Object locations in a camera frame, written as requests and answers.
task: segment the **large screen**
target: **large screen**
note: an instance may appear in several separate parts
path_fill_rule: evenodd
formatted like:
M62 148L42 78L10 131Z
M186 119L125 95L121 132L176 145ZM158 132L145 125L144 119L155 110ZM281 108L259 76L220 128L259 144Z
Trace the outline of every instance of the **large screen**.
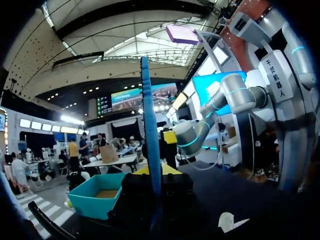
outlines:
M3 114L0 114L0 131L4 132L5 131L5 122L6 122L6 117Z
M141 105L141 89L135 88L111 94L112 111L130 109ZM154 105L165 104L174 99L177 93L175 83L160 84L151 86Z
M98 116L112 112L111 95L99 97L96 102Z
M246 81L247 74L244 71L230 71L230 72L222 72L222 73L216 73L212 75L206 75L206 76L194 76L193 77L193 83L195 90L199 96L200 105L203 106L206 104L210 98L217 92L217 90L220 88L220 82L221 80L228 74L240 74L243 81ZM220 110L216 111L216 114L218 115L225 115L230 114L231 109L229 105L224 106Z

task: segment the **purple sign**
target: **purple sign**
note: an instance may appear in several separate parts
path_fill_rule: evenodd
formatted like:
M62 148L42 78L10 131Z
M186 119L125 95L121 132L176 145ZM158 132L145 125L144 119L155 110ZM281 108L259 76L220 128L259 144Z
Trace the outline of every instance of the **purple sign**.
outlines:
M165 30L174 43L193 45L199 43L197 35L189 27L168 25Z

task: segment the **man in yellow shirt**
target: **man in yellow shirt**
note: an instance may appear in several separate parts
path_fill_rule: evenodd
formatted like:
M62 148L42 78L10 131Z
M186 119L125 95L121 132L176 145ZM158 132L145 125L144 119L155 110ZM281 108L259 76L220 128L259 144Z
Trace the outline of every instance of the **man in yellow shirt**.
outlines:
M79 171L79 152L78 152L78 145L76 144L76 140L73 138L71 142L68 144L69 146L69 153L70 153L70 168L72 172Z

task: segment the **white floor marking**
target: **white floor marking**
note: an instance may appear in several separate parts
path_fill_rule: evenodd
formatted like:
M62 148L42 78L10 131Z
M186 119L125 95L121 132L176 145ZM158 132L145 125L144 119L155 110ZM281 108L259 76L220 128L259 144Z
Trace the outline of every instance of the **white floor marking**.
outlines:
M42 210L43 208L45 208L45 207L48 206L49 204L50 204L50 202L45 201L45 202L41 203L41 204L38 206L38 208L40 208L40 209Z
M43 198L42 198L42 197L38 197L37 199L35 199L35 200L33 200L33 201L34 201L35 203L38 203L38 202L40 202L41 200L43 200ZM27 207L28 207L28 204L29 204L29 202L26 203L26 204L24 204L24 205L22 205L22 206L21 206L22 209L27 208Z
M32 194L31 196L27 196L25 198L21 198L21 199L18 199L18 203L22 204L24 203L25 201L28 201L29 199L32 199L34 198L36 195Z
M60 209L59 206L57 205L54 205L52 208L50 208L48 211L46 211L44 214L47 216L47 217L50 217L52 214L54 214L56 211L58 211Z
M72 214L74 214L72 211L66 210L64 213L62 213L54 220L54 223L58 226L61 226Z
M43 239L47 239L50 236L50 233L46 229L42 229L39 234Z

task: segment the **robotic arm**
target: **robotic arm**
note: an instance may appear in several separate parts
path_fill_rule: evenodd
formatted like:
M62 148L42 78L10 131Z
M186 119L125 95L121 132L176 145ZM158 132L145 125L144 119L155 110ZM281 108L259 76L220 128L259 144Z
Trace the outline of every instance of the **robotic arm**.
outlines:
M229 104L233 114L239 114L254 108L262 108L267 104L267 94L262 87L246 87L242 77L237 73L225 76L220 88L211 99L202 106L200 113L203 119L195 127L190 121L178 124L174 129L177 144L187 157L196 156L202 144L215 124L215 111Z

